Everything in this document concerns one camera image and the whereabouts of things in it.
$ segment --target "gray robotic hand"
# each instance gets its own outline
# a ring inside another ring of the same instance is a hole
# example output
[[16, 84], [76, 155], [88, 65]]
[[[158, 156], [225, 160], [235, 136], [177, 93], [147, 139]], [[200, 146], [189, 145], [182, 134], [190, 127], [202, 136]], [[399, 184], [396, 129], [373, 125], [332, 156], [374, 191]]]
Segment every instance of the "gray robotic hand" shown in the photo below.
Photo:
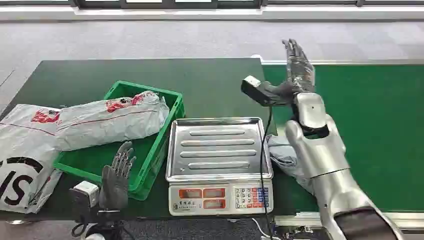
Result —
[[315, 92], [315, 69], [302, 47], [294, 40], [282, 40], [287, 54], [286, 81], [273, 86], [263, 82], [266, 91], [280, 97], [279, 105], [293, 103], [293, 96], [300, 92]]
[[122, 144], [113, 158], [112, 165], [106, 165], [101, 173], [99, 204], [104, 209], [120, 210], [128, 205], [128, 175], [136, 160], [130, 141]]

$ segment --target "green plastic crate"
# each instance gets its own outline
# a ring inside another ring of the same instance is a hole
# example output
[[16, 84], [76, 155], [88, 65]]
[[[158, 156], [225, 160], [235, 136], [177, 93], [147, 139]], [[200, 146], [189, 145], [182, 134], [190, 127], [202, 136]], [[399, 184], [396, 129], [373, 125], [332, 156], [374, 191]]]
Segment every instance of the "green plastic crate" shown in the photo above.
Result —
[[[134, 155], [137, 160], [129, 173], [129, 196], [143, 201], [149, 195], [159, 169], [168, 153], [171, 123], [183, 118], [185, 110], [181, 93], [144, 86], [127, 81], [117, 81], [104, 96], [104, 100], [121, 97], [133, 97], [141, 92], [151, 90], [165, 97], [169, 115], [162, 129], [143, 139], [132, 140]], [[112, 164], [112, 160], [122, 142], [113, 142], [101, 146], [87, 147], [74, 151], [63, 151], [54, 162], [54, 167], [66, 173], [79, 176], [92, 183], [102, 182], [102, 169]]]

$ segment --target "white plastic bag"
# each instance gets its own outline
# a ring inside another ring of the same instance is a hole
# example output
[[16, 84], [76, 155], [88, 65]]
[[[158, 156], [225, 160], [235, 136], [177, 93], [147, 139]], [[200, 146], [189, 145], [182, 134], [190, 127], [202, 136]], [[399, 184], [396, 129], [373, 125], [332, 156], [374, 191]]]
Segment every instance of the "white plastic bag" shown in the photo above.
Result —
[[18, 104], [0, 121], [0, 210], [37, 213], [62, 174], [53, 169], [59, 109]]
[[142, 139], [158, 133], [170, 112], [164, 97], [144, 91], [135, 97], [63, 108], [56, 131], [59, 151]]

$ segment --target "gray cloth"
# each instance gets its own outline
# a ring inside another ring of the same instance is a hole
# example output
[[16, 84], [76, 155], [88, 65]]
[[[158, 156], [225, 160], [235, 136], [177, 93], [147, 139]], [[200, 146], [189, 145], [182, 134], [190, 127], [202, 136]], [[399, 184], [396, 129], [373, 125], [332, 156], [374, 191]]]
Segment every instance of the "gray cloth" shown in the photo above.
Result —
[[266, 137], [271, 160], [287, 175], [296, 179], [312, 195], [314, 190], [310, 179], [305, 178], [302, 166], [296, 155], [295, 149], [290, 145], [285, 135]]

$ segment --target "digital weighing scale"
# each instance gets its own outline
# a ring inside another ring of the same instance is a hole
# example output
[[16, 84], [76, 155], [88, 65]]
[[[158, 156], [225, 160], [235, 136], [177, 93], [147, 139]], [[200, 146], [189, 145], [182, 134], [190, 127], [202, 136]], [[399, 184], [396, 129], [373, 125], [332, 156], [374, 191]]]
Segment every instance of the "digital weighing scale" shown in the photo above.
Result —
[[274, 208], [273, 170], [258, 117], [191, 118], [172, 123], [166, 180], [173, 216], [241, 215]]

